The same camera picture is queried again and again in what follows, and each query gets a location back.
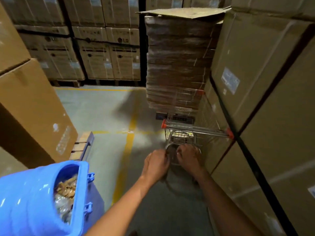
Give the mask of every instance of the forearm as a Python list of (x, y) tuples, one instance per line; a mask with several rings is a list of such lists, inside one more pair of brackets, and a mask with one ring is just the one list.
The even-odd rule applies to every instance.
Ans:
[(261, 236), (262, 233), (204, 169), (197, 177), (221, 236)]
[(123, 236), (150, 186), (140, 177), (126, 194), (114, 204), (87, 232), (86, 236)]

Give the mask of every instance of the person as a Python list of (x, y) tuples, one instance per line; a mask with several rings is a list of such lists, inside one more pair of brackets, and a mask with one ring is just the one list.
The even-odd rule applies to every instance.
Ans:
[[(180, 165), (196, 179), (203, 191), (220, 236), (263, 235), (211, 178), (203, 167), (197, 147), (189, 144), (179, 146), (177, 158)], [(155, 150), (149, 154), (136, 183), (90, 228), (86, 236), (125, 235), (142, 199), (149, 189), (167, 173), (169, 164), (170, 159), (166, 155), (166, 150)]]

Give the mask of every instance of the gray floor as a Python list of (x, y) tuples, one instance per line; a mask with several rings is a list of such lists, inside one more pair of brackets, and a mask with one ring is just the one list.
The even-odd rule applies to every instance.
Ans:
[[(144, 89), (84, 86), (55, 90), (77, 131), (95, 134), (87, 161), (90, 172), (95, 172), (95, 184), (107, 210), (115, 188), (122, 184), (116, 182), (118, 173), (126, 170), (123, 186), (127, 191), (140, 176), (146, 156), (165, 147), (161, 121), (155, 120), (155, 111), (148, 108)], [(136, 126), (130, 131), (132, 122)], [(122, 169), (128, 131), (135, 135)], [(161, 182), (144, 198), (128, 232), (132, 230), (137, 230), (139, 236), (213, 235), (205, 204), (174, 195)]]

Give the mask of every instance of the fist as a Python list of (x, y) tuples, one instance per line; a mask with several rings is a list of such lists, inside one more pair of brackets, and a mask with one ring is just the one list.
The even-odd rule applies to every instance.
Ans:
[(177, 148), (176, 152), (179, 164), (196, 179), (203, 169), (199, 148), (190, 144), (183, 144)]
[(147, 156), (144, 160), (141, 177), (145, 179), (149, 187), (153, 186), (167, 173), (169, 162), (170, 160), (164, 149), (155, 150)]

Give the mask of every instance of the blue plastic barrel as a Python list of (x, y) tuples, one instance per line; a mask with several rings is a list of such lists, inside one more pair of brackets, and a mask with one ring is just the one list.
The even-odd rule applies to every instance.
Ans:
[[(70, 225), (55, 208), (53, 189), (78, 174)], [(104, 202), (89, 163), (65, 161), (0, 178), (0, 235), (80, 236), (103, 214)]]

